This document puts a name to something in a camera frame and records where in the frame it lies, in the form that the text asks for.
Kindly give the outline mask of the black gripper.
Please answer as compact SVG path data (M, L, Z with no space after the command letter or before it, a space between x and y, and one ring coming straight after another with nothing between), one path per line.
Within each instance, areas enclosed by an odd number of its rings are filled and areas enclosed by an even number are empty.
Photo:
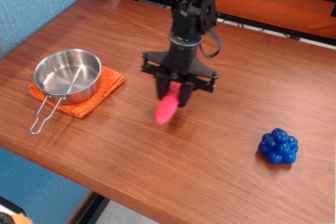
M178 107L183 108L194 90L214 91L219 74L198 59L200 38L196 40L170 38L170 42L168 51L142 53L142 71L155 76L157 96L160 100L165 97L171 81L182 83Z

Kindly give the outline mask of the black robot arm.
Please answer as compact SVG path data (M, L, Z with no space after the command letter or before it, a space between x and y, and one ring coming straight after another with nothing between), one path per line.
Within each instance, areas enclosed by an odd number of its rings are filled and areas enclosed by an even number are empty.
M212 92L219 77L197 57L197 51L202 49L202 37L209 34L219 49L223 43L212 30L218 24L216 0L170 0L170 3L173 15L170 48L166 52L143 52L142 70L155 76L159 99L167 95L171 81L180 83L178 105L182 108L193 91Z

